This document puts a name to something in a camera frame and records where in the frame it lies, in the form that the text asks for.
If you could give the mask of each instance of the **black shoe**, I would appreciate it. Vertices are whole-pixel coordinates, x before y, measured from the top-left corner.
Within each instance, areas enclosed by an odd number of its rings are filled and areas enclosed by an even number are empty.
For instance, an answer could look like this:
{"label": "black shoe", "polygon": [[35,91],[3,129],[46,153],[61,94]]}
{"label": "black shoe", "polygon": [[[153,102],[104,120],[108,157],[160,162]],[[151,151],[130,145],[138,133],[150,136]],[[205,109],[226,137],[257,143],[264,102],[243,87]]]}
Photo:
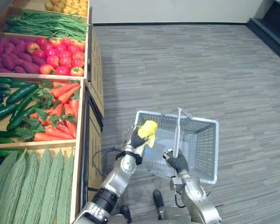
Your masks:
{"label": "black shoe", "polygon": [[128,224],[132,223],[132,217],[129,207],[127,207],[126,205],[121,206],[120,213],[127,219]]}
{"label": "black shoe", "polygon": [[164,206],[162,194],[160,193],[159,190],[154,190],[153,197],[154,197],[154,204],[158,212],[158,219],[162,220],[162,216],[160,215],[160,211],[159,211],[159,207]]}

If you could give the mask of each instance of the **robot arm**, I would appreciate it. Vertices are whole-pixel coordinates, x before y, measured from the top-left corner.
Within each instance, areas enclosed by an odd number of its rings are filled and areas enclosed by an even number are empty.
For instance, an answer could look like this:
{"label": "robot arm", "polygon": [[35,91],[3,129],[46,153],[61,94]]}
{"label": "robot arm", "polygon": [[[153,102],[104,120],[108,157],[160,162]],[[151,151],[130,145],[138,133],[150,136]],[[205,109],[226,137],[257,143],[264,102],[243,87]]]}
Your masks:
{"label": "robot arm", "polygon": [[130,177],[142,163],[146,141],[137,135],[138,127],[132,126],[124,139],[122,152],[116,157],[113,170],[104,179],[91,202],[88,202],[73,224],[106,224],[118,198],[126,189]]}

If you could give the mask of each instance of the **gray plastic basket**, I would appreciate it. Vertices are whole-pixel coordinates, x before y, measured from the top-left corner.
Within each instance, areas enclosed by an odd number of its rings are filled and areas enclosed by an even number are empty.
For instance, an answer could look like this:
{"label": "gray plastic basket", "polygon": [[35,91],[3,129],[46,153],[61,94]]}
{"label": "gray plastic basket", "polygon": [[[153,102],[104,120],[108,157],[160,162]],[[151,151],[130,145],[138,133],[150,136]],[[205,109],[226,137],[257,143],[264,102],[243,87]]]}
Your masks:
{"label": "gray plastic basket", "polygon": [[176,157],[177,147],[186,157],[189,169],[201,182],[215,184],[218,169],[219,123],[215,120],[192,117],[180,108],[176,110],[178,114],[137,112],[135,124],[143,125],[146,120],[153,120],[158,124],[154,147],[145,147],[143,163],[138,169],[163,178],[171,177],[173,170],[168,167],[162,154],[165,150],[173,148]]}

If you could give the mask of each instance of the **gray carpet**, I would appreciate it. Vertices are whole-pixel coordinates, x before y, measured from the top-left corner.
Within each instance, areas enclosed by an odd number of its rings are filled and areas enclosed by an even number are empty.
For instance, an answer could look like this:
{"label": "gray carpet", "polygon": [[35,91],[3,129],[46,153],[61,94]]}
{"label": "gray carpet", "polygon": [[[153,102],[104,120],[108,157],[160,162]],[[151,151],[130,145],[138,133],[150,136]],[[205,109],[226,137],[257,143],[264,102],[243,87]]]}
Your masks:
{"label": "gray carpet", "polygon": [[[226,224],[280,224],[280,58],[245,26],[95,27],[102,48],[102,148],[119,147],[137,110],[182,107],[218,120],[218,181],[203,185]],[[168,180],[136,173],[118,205],[157,219]]]}

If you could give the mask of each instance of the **tomato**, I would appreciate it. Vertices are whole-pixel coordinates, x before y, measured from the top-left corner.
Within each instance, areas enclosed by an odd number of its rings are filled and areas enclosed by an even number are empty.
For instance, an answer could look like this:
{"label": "tomato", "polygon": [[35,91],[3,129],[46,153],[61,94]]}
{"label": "tomato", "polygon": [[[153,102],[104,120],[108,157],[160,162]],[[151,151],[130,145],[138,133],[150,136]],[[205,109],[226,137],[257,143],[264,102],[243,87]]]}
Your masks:
{"label": "tomato", "polygon": [[60,66],[70,68],[71,67],[71,58],[70,57],[62,57],[60,58]]}
{"label": "tomato", "polygon": [[71,53],[66,51],[66,50],[65,51],[61,51],[60,54],[59,54],[59,58],[60,59],[63,58],[63,57],[69,57],[70,59],[72,58],[71,57]]}
{"label": "tomato", "polygon": [[33,51],[32,56],[40,57],[43,60],[47,59],[46,53],[43,50],[35,50],[35,51]]}
{"label": "tomato", "polygon": [[71,65],[73,67],[80,67],[80,68],[82,68],[84,66],[84,60],[82,60],[82,59],[73,59],[71,61]]}
{"label": "tomato", "polygon": [[38,46],[42,46],[44,43],[49,43],[44,37],[37,37],[35,42],[38,44]]}
{"label": "tomato", "polygon": [[72,57],[73,57],[73,59],[82,59],[82,60],[85,59],[85,55],[84,55],[84,53],[82,51],[74,52]]}
{"label": "tomato", "polygon": [[65,67],[58,67],[56,69],[56,75],[69,76],[70,75],[70,70],[68,68],[65,68]]}
{"label": "tomato", "polygon": [[51,55],[47,58],[47,63],[55,68],[59,66],[59,58],[56,55]]}
{"label": "tomato", "polygon": [[85,42],[74,41],[74,46],[77,46],[80,49],[80,51],[85,52]]}
{"label": "tomato", "polygon": [[54,75],[55,74],[55,69],[50,64],[43,64],[40,67],[40,71],[41,71],[41,74],[43,74],[43,75]]}
{"label": "tomato", "polygon": [[56,56],[58,56],[59,53],[58,53],[58,51],[55,50],[55,49],[46,50],[46,56],[49,57],[49,56],[51,56],[51,55],[56,55]]}
{"label": "tomato", "polygon": [[70,45],[73,45],[74,42],[69,37],[65,37],[61,40],[61,44],[63,44],[65,47],[69,47]]}
{"label": "tomato", "polygon": [[73,54],[75,51],[79,51],[80,49],[75,46],[75,45],[70,45],[68,48],[67,48],[67,51],[70,52],[71,54]]}
{"label": "tomato", "polygon": [[44,52],[46,52],[46,50],[49,50],[49,49],[53,49],[53,45],[50,44],[50,43],[44,43],[43,45],[41,45],[41,50],[43,50]]}
{"label": "tomato", "polygon": [[75,68],[72,68],[70,70],[70,75],[71,76],[84,76],[84,70],[82,68],[79,68],[79,67],[75,67]]}
{"label": "tomato", "polygon": [[59,53],[61,51],[65,51],[66,50],[66,47],[62,44],[58,44],[56,47],[55,47],[55,50],[57,50]]}
{"label": "tomato", "polygon": [[51,37],[49,39],[49,42],[50,42],[50,44],[53,45],[53,47],[56,47],[58,44],[61,44],[60,38],[57,38],[57,37]]}

